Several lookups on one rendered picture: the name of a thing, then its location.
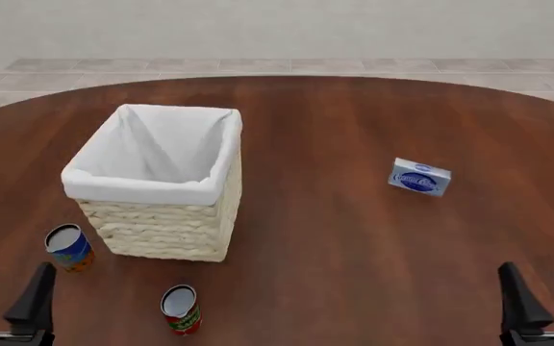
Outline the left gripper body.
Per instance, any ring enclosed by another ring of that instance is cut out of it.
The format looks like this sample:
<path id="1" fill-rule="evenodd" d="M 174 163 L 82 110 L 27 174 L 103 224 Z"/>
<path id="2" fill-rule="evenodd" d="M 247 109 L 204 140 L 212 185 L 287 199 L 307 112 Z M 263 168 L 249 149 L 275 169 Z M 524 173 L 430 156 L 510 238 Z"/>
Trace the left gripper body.
<path id="1" fill-rule="evenodd" d="M 54 325 L 12 326 L 11 331 L 0 332 L 0 346 L 53 346 Z"/>

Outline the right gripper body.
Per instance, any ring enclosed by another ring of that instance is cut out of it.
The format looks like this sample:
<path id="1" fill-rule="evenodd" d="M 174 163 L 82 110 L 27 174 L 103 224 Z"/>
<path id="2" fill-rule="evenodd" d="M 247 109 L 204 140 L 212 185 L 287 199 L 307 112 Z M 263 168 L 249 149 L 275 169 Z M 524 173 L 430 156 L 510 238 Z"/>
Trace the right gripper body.
<path id="1" fill-rule="evenodd" d="M 502 346 L 554 346 L 554 332 L 521 334 L 518 331 L 503 329 L 499 338 Z"/>

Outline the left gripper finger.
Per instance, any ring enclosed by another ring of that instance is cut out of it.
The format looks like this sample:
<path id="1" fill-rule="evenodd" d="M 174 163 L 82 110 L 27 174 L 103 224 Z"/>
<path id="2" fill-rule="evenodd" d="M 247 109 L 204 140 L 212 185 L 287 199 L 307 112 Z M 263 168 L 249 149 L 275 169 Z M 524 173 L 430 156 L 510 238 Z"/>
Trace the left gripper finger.
<path id="1" fill-rule="evenodd" d="M 52 303 L 56 267 L 40 264 L 21 296 L 4 314 L 12 331 L 53 331 Z"/>

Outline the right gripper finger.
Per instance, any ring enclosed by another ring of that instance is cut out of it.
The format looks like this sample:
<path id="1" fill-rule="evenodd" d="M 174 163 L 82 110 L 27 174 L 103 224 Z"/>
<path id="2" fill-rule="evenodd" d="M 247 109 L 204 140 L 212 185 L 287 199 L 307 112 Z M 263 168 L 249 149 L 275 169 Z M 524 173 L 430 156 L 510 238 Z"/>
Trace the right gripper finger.
<path id="1" fill-rule="evenodd" d="M 554 316 L 541 304 L 517 266 L 506 261 L 497 270 L 502 301 L 502 329 L 543 329 Z"/>

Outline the red and green tomato tin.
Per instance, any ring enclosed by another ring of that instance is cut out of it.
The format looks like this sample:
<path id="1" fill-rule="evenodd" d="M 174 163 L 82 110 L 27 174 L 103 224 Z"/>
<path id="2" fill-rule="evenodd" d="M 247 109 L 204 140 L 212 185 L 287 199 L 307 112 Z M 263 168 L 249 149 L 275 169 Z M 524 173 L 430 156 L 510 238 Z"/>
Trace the red and green tomato tin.
<path id="1" fill-rule="evenodd" d="M 197 294 L 188 284 L 177 284 L 160 301 L 161 312 L 171 330 L 179 336 L 195 334 L 202 323 Z"/>

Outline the woven basket with white liner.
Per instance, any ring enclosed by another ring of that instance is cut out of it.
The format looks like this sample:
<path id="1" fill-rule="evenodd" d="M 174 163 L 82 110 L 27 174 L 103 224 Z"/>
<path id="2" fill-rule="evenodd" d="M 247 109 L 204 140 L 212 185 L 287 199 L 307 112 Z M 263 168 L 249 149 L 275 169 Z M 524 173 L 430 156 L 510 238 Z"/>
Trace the woven basket with white liner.
<path id="1" fill-rule="evenodd" d="M 124 104 L 61 173 L 106 246 L 120 256 L 220 262 L 242 194 L 235 109 Z"/>

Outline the blue and orange tin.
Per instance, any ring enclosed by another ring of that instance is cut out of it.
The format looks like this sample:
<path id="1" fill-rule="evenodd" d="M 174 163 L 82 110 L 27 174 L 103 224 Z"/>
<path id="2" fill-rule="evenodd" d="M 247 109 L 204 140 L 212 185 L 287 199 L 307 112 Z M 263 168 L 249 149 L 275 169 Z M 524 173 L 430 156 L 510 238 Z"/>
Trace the blue and orange tin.
<path id="1" fill-rule="evenodd" d="M 94 261 L 95 254 L 87 237 L 76 224 L 62 224 L 44 239 L 46 252 L 68 273 L 80 273 Z"/>

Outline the blue and silver printed box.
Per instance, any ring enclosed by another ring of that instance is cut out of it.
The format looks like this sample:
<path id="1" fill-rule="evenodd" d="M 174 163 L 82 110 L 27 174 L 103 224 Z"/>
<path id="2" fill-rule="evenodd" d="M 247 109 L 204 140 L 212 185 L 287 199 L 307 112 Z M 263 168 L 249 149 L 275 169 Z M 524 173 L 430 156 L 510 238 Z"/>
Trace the blue and silver printed box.
<path id="1" fill-rule="evenodd" d="M 451 182 L 451 172 L 435 166 L 396 158 L 388 183 L 425 195 L 442 197 Z"/>

